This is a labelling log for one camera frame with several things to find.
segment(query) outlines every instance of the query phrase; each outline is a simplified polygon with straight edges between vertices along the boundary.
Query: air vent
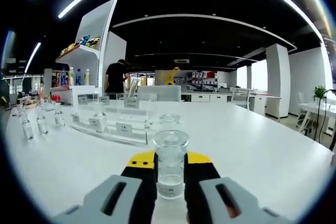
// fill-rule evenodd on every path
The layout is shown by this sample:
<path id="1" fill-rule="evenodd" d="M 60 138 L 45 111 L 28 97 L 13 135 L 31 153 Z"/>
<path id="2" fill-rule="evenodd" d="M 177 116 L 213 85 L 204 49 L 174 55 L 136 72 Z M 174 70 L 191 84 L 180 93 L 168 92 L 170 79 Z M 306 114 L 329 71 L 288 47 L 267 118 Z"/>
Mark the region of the air vent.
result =
<path id="1" fill-rule="evenodd" d="M 190 63 L 189 59 L 178 59 L 174 60 L 175 63 Z"/>

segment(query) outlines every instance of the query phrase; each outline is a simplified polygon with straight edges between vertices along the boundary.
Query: person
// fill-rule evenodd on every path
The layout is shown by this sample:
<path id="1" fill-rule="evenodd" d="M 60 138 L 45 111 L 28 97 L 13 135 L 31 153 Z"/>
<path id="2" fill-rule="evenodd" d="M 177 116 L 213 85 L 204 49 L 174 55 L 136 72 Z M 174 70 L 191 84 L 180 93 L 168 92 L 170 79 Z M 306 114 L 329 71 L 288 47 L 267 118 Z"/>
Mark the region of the person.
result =
<path id="1" fill-rule="evenodd" d="M 128 79 L 129 74 L 125 66 L 125 60 L 120 59 L 117 63 L 109 65 L 105 75 L 106 93 L 123 93 L 124 81 Z"/>

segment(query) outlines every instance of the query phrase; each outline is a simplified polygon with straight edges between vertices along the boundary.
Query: black shirt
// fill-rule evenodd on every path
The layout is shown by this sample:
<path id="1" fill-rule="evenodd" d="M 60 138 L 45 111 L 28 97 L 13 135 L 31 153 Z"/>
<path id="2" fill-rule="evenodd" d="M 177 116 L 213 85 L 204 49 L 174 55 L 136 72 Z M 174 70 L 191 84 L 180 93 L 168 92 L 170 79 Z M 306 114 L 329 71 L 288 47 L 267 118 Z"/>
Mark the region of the black shirt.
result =
<path id="1" fill-rule="evenodd" d="M 125 65 L 120 63 L 113 63 L 109 65 L 106 71 L 106 74 L 109 75 L 109 84 L 107 89 L 109 91 L 123 92 L 123 75 L 125 73 L 127 73 Z"/>

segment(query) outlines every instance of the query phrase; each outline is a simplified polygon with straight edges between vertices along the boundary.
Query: gray gripper pad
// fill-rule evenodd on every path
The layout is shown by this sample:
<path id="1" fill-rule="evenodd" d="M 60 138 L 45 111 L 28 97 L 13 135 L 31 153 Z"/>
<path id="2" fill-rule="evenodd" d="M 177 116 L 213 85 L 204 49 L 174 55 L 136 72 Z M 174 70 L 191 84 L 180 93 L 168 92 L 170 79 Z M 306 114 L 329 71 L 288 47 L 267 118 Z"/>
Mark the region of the gray gripper pad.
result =
<path id="1" fill-rule="evenodd" d="M 142 180 L 113 175 L 85 195 L 83 206 L 74 206 L 53 218 L 59 224 L 128 224 Z"/>
<path id="2" fill-rule="evenodd" d="M 290 224 L 291 221 L 275 212 L 258 206 L 257 198 L 230 178 L 216 178 L 201 181 L 200 186 L 209 206 L 212 224 Z M 228 198 L 238 211 L 231 218 L 226 211 L 224 198 Z"/>

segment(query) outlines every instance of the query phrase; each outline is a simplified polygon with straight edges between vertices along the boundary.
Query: green plant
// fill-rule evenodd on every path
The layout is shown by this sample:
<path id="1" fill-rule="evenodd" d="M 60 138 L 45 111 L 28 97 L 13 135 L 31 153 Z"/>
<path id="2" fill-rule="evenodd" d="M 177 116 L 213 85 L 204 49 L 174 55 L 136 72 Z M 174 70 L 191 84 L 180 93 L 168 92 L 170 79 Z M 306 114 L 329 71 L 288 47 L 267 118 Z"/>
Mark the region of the green plant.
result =
<path id="1" fill-rule="evenodd" d="M 319 85 L 317 87 L 315 87 L 314 89 L 314 101 L 315 99 L 325 99 L 326 95 L 324 94 L 324 92 L 326 92 L 326 89 L 324 86 Z"/>

